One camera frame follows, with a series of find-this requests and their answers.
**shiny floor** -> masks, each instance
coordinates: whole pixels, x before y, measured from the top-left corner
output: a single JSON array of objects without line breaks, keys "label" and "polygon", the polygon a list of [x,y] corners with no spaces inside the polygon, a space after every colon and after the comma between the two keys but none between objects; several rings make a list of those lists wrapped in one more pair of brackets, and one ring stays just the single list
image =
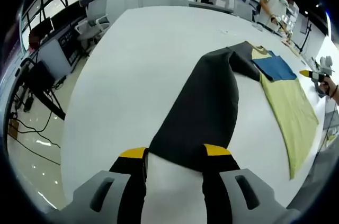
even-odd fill
[{"label": "shiny floor", "polygon": [[[86,58],[82,58],[74,71],[66,78],[63,86],[55,91],[55,95],[65,112],[67,112],[70,96],[85,63]],[[18,119],[26,126],[34,127],[37,130],[43,129],[49,115],[50,111],[37,98],[34,98],[29,112],[23,112],[23,108],[18,111]],[[63,120],[52,113],[45,131],[41,134],[62,147],[63,128]],[[19,131],[26,132],[31,131],[31,129],[20,124]],[[30,199],[43,212],[47,212],[51,207],[57,209],[65,207],[66,200],[61,182],[60,148],[35,132],[18,133],[17,140],[31,151],[51,160],[30,152],[8,136],[7,145],[10,162],[16,172],[17,179],[21,182]]]}]

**black cloth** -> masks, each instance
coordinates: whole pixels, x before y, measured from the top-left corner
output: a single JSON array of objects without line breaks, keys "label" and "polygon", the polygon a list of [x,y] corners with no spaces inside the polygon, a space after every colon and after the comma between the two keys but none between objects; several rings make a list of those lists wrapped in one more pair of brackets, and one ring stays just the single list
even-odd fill
[{"label": "black cloth", "polygon": [[238,87],[234,71],[260,80],[248,42],[200,58],[149,151],[181,166],[202,171],[202,144],[227,148],[237,120]]}]

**white tabletop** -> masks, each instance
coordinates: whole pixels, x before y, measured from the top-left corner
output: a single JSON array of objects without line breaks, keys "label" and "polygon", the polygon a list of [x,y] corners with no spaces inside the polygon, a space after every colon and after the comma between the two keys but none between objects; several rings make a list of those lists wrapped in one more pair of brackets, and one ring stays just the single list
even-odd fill
[{"label": "white tabletop", "polygon": [[[311,80],[299,75],[308,67],[279,37],[238,17],[191,7],[128,10],[94,49],[66,114],[61,173],[67,200],[126,149],[149,146],[201,56],[245,40],[265,46],[289,64],[319,119],[309,156],[290,180],[284,140],[261,84],[236,74],[239,110],[228,149],[286,207],[317,152],[325,99],[317,96]],[[150,154],[143,223],[206,223],[201,185],[200,173]]]}]

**black cable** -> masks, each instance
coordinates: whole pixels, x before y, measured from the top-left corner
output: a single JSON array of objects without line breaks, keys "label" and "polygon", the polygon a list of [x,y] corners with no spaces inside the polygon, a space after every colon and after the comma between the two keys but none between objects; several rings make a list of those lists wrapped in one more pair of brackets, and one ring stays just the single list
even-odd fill
[{"label": "black cable", "polygon": [[22,125],[24,125],[24,126],[25,126],[26,128],[28,128],[28,129],[33,129],[33,131],[18,131],[18,130],[17,130],[17,132],[19,132],[20,134],[37,133],[37,134],[38,134],[39,136],[41,136],[42,138],[45,138],[45,140],[48,140],[52,145],[55,145],[55,146],[57,146],[57,147],[59,147],[59,148],[61,149],[61,147],[60,147],[57,143],[53,143],[50,139],[48,139],[48,138],[46,138],[45,136],[43,136],[42,134],[40,134],[40,132],[37,131],[35,128],[26,126],[26,125],[25,125],[22,121],[20,121],[19,119],[14,119],[14,120],[20,122]]},{"label": "black cable", "polygon": [[22,121],[20,121],[18,118],[15,118],[15,119],[13,119],[13,120],[16,120],[16,121],[20,122],[20,123],[21,123],[22,125],[24,125],[27,129],[32,129],[32,130],[35,130],[35,132],[40,133],[40,132],[43,132],[44,130],[46,130],[46,127],[47,127],[47,125],[48,125],[48,123],[49,123],[49,120],[51,119],[51,116],[52,116],[52,111],[50,112],[49,117],[48,117],[48,120],[47,120],[47,123],[46,123],[46,125],[43,127],[42,130],[37,130],[37,129],[34,128],[34,127],[29,127],[29,126],[27,126],[26,124],[24,124]]},{"label": "black cable", "polygon": [[306,50],[304,52],[304,55],[307,53],[307,50],[308,50],[308,45],[309,45],[309,40],[311,39],[311,36],[308,38],[307,40],[307,44],[306,44]]},{"label": "black cable", "polygon": [[[10,124],[10,126],[12,126],[17,132],[19,132],[17,129],[16,129],[16,127],[14,127],[13,125],[11,125]],[[55,164],[57,164],[57,165],[59,165],[59,166],[61,166],[59,163],[57,163],[57,162],[55,162],[55,161],[53,161],[53,160],[51,160],[51,159],[49,159],[49,158],[46,158],[45,156],[42,156],[42,155],[40,155],[40,154],[37,154],[35,151],[33,151],[33,150],[31,150],[30,148],[28,148],[27,146],[25,146],[23,143],[21,143],[19,140],[17,140],[17,139],[15,139],[15,138],[13,138],[16,142],[18,142],[19,144],[21,144],[24,148],[26,148],[28,151],[30,151],[31,153],[34,153],[34,154],[36,154],[36,155],[38,155],[39,157],[41,157],[41,158],[43,158],[43,159],[46,159],[46,160],[48,160],[48,161],[50,161],[50,162],[53,162],[53,163],[55,163]]]},{"label": "black cable", "polygon": [[61,89],[63,85],[64,85],[64,83],[59,84],[58,86],[55,87],[55,90]]}]

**yellow cloth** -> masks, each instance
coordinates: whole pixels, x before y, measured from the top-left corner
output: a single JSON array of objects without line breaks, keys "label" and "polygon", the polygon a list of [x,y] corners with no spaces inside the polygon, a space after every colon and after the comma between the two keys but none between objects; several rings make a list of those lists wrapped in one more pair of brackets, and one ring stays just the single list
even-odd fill
[{"label": "yellow cloth", "polygon": [[260,82],[284,137],[293,179],[312,147],[317,116],[298,79],[271,82],[260,72]]},{"label": "yellow cloth", "polygon": [[263,58],[268,58],[268,57],[272,57],[272,56],[265,49],[260,49],[259,47],[253,46],[252,59],[263,59]]}]

